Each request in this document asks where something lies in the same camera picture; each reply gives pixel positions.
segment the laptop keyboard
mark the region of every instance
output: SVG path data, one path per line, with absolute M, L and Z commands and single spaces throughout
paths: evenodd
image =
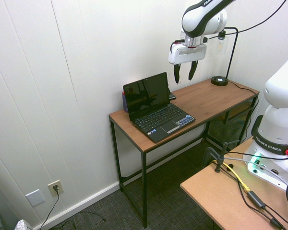
M 148 132 L 183 113 L 184 112 L 181 109 L 170 103 L 167 105 L 167 107 L 150 115 L 136 119 L 134 122 L 145 132 Z

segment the laptop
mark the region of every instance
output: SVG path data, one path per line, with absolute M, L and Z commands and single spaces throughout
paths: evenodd
M 167 73 L 123 86 L 129 119 L 153 142 L 158 142 L 195 121 L 169 102 Z

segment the touchpad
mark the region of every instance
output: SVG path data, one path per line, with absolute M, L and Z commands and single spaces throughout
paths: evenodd
M 180 126 L 178 126 L 175 122 L 173 121 L 169 121 L 166 122 L 165 124 L 163 124 L 161 126 L 161 128 L 166 131 L 167 133 L 171 133 L 173 131 L 175 131 L 176 129 L 178 129 Z

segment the wooden desk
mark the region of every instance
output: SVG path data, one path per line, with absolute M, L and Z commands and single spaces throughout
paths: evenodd
M 252 139 L 249 139 L 237 146 L 233 151 L 245 152 L 251 142 Z M 238 154 L 228 154 L 228 157 L 242 158 Z M 232 163 L 235 172 L 243 182 L 247 184 L 263 202 L 288 220 L 288 202 L 286 200 L 286 193 L 283 190 L 249 174 L 246 169 L 246 164 L 242 161 L 225 160 L 225 163 Z M 276 229 L 270 225 L 268 219 L 252 211 L 244 204 L 236 181 L 222 170 L 220 173 L 216 173 L 214 169 L 215 165 L 210 164 L 183 182 L 180 185 L 181 188 L 183 188 L 222 229 Z M 288 229 L 288 224 L 276 214 L 274 216 Z
M 254 106 L 254 101 L 252 105 L 248 106 L 248 110 L 245 110 L 243 105 L 250 99 L 255 98 L 258 96 L 258 91 L 251 89 L 256 94 L 252 93 L 249 90 L 239 89 L 232 83 L 229 83 L 227 86 L 215 86 L 211 84 L 210 79 L 206 81 L 202 81 L 200 83 L 188 86 L 186 88 L 177 90 L 173 92 L 177 99 L 171 101 L 173 104 L 184 110 L 185 112 L 189 113 L 191 116 L 195 117 L 195 122 L 191 123 L 190 125 L 186 126 L 185 128 L 179 130 L 176 133 L 173 133 L 166 139 L 154 143 L 149 138 L 147 138 L 140 130 L 138 130 L 132 122 L 129 120 L 128 113 L 124 112 L 124 110 L 117 111 L 115 113 L 111 113 L 109 115 L 110 125 L 111 125 L 111 132 L 113 138 L 113 148 L 115 152 L 116 164 L 119 174 L 120 180 L 120 190 L 125 193 L 125 195 L 129 198 L 133 206 L 136 208 L 137 212 L 143 219 L 143 225 L 146 228 L 147 226 L 147 191 L 146 191 L 146 170 L 158 162 L 164 160 L 170 155 L 180 151 L 181 149 L 187 147 L 188 145 L 196 142 L 200 138 L 204 137 L 200 136 L 195 138 L 193 141 L 185 144 L 184 146 L 175 149 L 167 156 L 155 161 L 150 165 L 146 165 L 146 154 L 150 151 L 168 143 L 169 141 L 195 129 L 196 127 L 205 124 L 206 122 L 210 121 L 213 118 L 218 117 L 219 115 L 226 114 L 225 117 L 228 117 L 229 112 L 232 110 L 236 110 L 242 108 L 245 112 L 252 110 Z M 114 124 L 116 124 L 116 128 L 119 128 L 124 135 L 135 145 L 135 147 L 140 151 L 142 157 L 142 170 L 135 172 L 134 174 L 128 177 L 122 177 L 120 173 L 120 163 L 118 157 L 118 150 L 117 150 L 117 143 L 116 143 L 116 136 L 115 136 L 115 129 Z M 142 184 L 143 184 L 143 209 L 140 210 L 139 207 L 136 205 L 134 199 L 132 198 L 131 194 L 128 193 L 126 187 L 124 186 L 124 182 L 133 178 L 134 176 L 142 173 Z

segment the small container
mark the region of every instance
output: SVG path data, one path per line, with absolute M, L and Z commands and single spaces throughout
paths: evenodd
M 228 43 L 228 37 L 225 37 L 226 32 L 222 31 L 219 33 L 216 39 L 215 54 L 224 55 L 226 52 L 226 47 Z
M 123 96 L 124 111 L 125 111 L 125 112 L 128 112 L 127 102 L 126 102 L 126 97 L 125 97 L 125 92 L 123 91 L 121 94 L 122 94 L 122 96 Z

